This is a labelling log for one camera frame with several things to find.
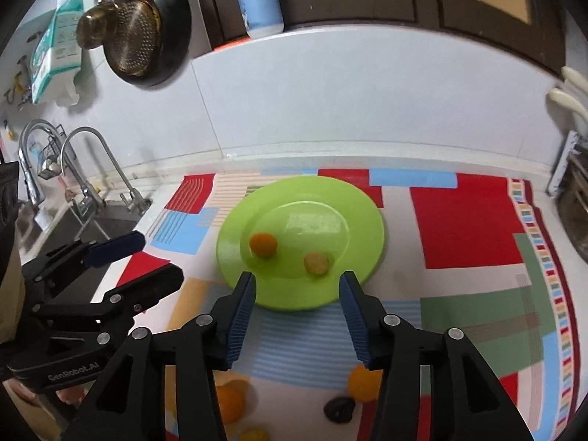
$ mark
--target dark dried fruit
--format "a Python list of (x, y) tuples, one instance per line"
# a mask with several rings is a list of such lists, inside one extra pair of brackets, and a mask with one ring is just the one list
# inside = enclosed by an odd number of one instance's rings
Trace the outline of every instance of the dark dried fruit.
[(331, 399), (323, 411), (329, 421), (337, 424), (349, 423), (354, 416), (355, 400), (347, 396), (337, 396)]

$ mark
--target tissue package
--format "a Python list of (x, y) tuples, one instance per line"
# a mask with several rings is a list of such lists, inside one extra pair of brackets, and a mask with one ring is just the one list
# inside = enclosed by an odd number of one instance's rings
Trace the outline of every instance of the tissue package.
[(55, 11), (31, 58), (34, 104), (54, 100), (60, 105), (77, 104), (74, 76), (81, 68), (82, 49), (76, 28), (82, 15), (82, 0), (67, 0)]

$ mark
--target plate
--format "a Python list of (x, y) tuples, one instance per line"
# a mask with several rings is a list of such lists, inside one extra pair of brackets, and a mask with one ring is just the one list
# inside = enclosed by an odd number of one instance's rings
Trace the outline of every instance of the plate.
[[(277, 253), (256, 257), (249, 239), (257, 232), (277, 238)], [(303, 310), (339, 298), (346, 270), (365, 281), (380, 258), (384, 227), (380, 211), (361, 190), (341, 180), (298, 176), (279, 180), (246, 196), (220, 228), (216, 259), (234, 287), (243, 271), (257, 280), (258, 305)], [(308, 252), (324, 253), (330, 270), (323, 276), (304, 267)]]

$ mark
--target silver screw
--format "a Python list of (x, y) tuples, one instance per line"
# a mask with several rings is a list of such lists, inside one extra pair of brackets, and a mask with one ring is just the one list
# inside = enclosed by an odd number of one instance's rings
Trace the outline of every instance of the silver screw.
[(461, 340), (463, 338), (463, 332), (459, 328), (450, 328), (448, 335), (454, 340)]
[(203, 313), (202, 315), (198, 315), (196, 317), (196, 324), (200, 326), (206, 326), (210, 325), (213, 320), (214, 318), (212, 318), (212, 315), (209, 315), (208, 313)]
[(133, 333), (131, 333), (130, 335), (135, 340), (140, 340), (142, 338), (145, 338), (148, 333), (149, 333), (149, 330), (147, 330), (147, 328), (145, 328), (144, 326), (140, 326), (139, 328), (135, 328), (133, 330)]
[(397, 326), (401, 323), (401, 320), (396, 315), (386, 315), (384, 317), (384, 323), (390, 326)]
[(110, 334), (103, 331), (96, 337), (98, 344), (107, 344), (110, 341)]

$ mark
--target faucet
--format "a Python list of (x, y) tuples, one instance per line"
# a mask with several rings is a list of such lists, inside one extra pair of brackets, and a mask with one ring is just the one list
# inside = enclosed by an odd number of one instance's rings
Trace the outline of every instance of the faucet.
[(148, 199), (144, 199), (143, 196), (141, 195), (141, 193), (131, 185), (129, 180), (126, 178), (125, 173), (122, 171), (120, 165), (118, 164), (117, 160), (115, 159), (114, 155), (112, 154), (112, 151), (108, 147), (106, 140), (96, 129), (90, 128), (89, 126), (81, 126), (80, 128), (74, 129), (65, 138), (65, 141), (64, 141), (63, 145), (61, 146), (60, 158), (58, 159), (58, 165), (60, 165), (60, 168), (62, 168), (62, 170), (64, 169), (63, 162), (65, 162), (71, 168), (71, 163), (68, 162), (69, 159), (67, 157), (67, 154), (65, 154), (65, 147), (69, 144), (69, 141), (72, 137), (74, 137), (78, 133), (84, 133), (84, 132), (93, 134), (102, 143), (102, 147), (106, 151), (106, 153), (107, 153), (108, 157), (110, 158), (112, 164), (114, 165), (116, 171), (118, 172), (122, 181), (125, 183), (125, 185), (129, 189), (130, 201), (127, 200), (127, 198), (125, 197), (124, 194), (121, 194), (121, 199), (125, 203), (127, 209), (130, 212), (132, 212), (133, 210), (136, 209), (137, 212), (139, 213), (139, 215), (143, 216), (145, 214), (145, 212), (147, 212), (147, 209), (149, 209), (149, 207), (151, 206), (151, 201)]
[[(72, 163), (67, 154), (65, 154), (65, 156), (63, 155), (63, 149), (66, 147), (67, 141), (62, 143), (61, 136), (55, 126), (51, 125), (51, 123), (45, 121), (44, 119), (33, 119), (30, 121), (22, 130), (21, 136), (18, 139), (18, 159), (21, 163), (22, 171), (25, 177), (26, 191), (29, 195), (33, 208), (37, 209), (39, 204), (45, 200), (45, 193), (43, 192), (43, 189), (40, 186), (37, 176), (34, 174), (34, 170), (31, 166), (31, 159), (29, 157), (27, 146), (29, 135), (35, 129), (40, 129), (41, 131), (46, 132), (49, 135), (50, 141), (53, 140), (55, 144), (61, 148), (61, 157), (64, 158), (65, 163), (68, 165), (75, 180), (82, 190), (83, 201), (80, 203), (80, 214), (82, 217), (85, 218), (85, 216), (92, 209), (94, 209), (94, 212), (98, 210), (99, 207), (104, 204), (104, 201), (100, 198), (94, 189), (94, 186), (90, 184), (87, 178), (83, 175), (81, 169)], [(61, 168), (62, 166), (60, 163), (60, 171), (55, 172), (55, 176), (62, 172)]]

